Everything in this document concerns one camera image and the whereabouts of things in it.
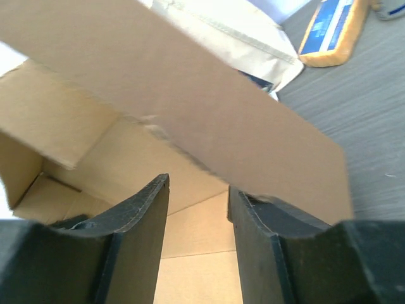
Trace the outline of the beige canvas tote bag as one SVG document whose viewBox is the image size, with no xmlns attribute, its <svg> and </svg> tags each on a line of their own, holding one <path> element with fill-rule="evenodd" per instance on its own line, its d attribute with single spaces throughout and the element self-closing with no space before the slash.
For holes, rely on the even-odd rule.
<svg viewBox="0 0 405 304">
<path fill-rule="evenodd" d="M 249 1 L 143 1 L 232 68 L 278 92 L 304 69 L 282 27 Z"/>
</svg>

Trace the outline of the brown cardboard box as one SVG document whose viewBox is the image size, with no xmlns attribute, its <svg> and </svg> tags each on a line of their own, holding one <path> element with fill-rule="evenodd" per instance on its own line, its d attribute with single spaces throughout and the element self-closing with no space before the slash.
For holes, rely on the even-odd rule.
<svg viewBox="0 0 405 304">
<path fill-rule="evenodd" d="M 228 186 L 335 224 L 343 149 L 138 1 L 2 1 L 1 179 L 14 214 L 96 215 L 170 176 L 147 303 L 242 303 Z"/>
</svg>

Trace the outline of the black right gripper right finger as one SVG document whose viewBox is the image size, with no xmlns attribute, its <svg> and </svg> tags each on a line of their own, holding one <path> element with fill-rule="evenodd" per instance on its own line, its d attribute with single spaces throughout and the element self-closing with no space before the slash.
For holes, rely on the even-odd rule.
<svg viewBox="0 0 405 304">
<path fill-rule="evenodd" d="M 244 303 L 403 303 L 404 222 L 334 225 L 278 198 L 228 193 Z"/>
</svg>

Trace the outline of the silver blue drink can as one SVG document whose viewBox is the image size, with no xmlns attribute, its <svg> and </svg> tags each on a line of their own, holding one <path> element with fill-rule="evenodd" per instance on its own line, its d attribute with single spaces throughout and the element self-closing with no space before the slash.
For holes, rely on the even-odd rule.
<svg viewBox="0 0 405 304">
<path fill-rule="evenodd" d="M 405 0 L 372 0 L 370 4 L 380 20 L 393 20 L 404 16 Z"/>
</svg>

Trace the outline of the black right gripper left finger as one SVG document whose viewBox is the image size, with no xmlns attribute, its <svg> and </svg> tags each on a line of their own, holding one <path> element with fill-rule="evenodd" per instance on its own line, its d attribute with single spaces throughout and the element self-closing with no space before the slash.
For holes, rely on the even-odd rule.
<svg viewBox="0 0 405 304">
<path fill-rule="evenodd" d="M 168 174 L 92 218 L 1 221 L 2 303 L 152 303 Z"/>
</svg>

